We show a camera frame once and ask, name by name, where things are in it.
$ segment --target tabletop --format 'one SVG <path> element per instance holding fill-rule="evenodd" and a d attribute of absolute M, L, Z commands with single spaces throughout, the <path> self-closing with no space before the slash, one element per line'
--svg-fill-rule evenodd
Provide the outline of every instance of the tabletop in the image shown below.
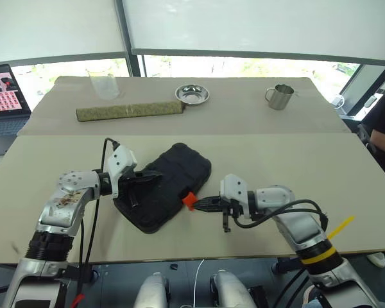
<path fill-rule="evenodd" d="M 0 163 L 0 263 L 16 263 L 27 249 L 43 206 L 60 174 L 99 167 L 105 136 L 21 136 Z M 262 135 L 109 136 L 132 149 L 136 170 L 177 142 L 212 162 L 198 197 L 217 195 L 219 181 L 233 173 L 249 189 L 282 184 L 297 198 L 316 201 L 329 215 L 330 232 L 355 220 L 333 239 L 341 252 L 385 250 L 385 175 L 356 135 L 347 133 Z M 89 239 L 94 202 L 85 211 Z M 225 234 L 220 213 L 183 208 L 158 232 L 144 234 L 112 200 L 102 197 L 92 262 L 131 262 L 218 257 L 292 255 L 273 221 L 249 230 L 231 223 Z M 80 232 L 70 261 L 78 260 Z"/>
<path fill-rule="evenodd" d="M 121 91 L 113 100 L 97 97 L 90 78 L 59 77 L 33 111 L 19 135 L 219 135 L 249 133 L 350 132 L 334 107 L 309 78 L 116 78 Z M 175 90 L 195 83 L 210 92 L 202 105 L 183 114 L 81 123 L 76 108 L 175 100 Z M 268 107 L 268 87 L 295 89 L 284 110 Z"/>

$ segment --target laptop keyboard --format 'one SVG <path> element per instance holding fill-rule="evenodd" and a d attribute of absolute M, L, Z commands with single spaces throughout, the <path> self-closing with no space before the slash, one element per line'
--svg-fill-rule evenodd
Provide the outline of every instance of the laptop keyboard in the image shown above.
<path fill-rule="evenodd" d="M 0 121 L 0 136 L 16 135 L 26 122 L 25 118 Z"/>

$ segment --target green foam block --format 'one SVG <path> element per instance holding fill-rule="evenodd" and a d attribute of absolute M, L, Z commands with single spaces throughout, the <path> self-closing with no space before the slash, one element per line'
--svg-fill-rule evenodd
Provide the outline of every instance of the green foam block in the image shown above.
<path fill-rule="evenodd" d="M 122 117 L 162 116 L 164 114 L 181 114 L 182 112 L 183 103 L 181 101 L 168 101 L 165 103 L 77 108 L 76 116 L 79 122 L 87 122 Z"/>

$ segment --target laptop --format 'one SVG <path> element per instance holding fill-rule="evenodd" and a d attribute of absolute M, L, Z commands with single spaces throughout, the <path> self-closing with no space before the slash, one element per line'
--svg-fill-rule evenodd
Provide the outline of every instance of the laptop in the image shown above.
<path fill-rule="evenodd" d="M 0 65 L 0 155 L 7 152 L 30 114 L 12 69 L 8 64 Z"/>

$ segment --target stainless steel cup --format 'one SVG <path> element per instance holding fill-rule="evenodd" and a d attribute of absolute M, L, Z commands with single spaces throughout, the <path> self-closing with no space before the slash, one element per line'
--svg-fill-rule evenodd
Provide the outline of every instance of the stainless steel cup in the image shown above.
<path fill-rule="evenodd" d="M 268 98 L 268 93 L 273 91 L 273 94 Z M 268 88 L 265 92 L 265 99 L 268 102 L 268 106 L 275 110 L 284 109 L 289 99 L 294 93 L 294 89 L 288 85 L 276 85 L 274 88 Z"/>

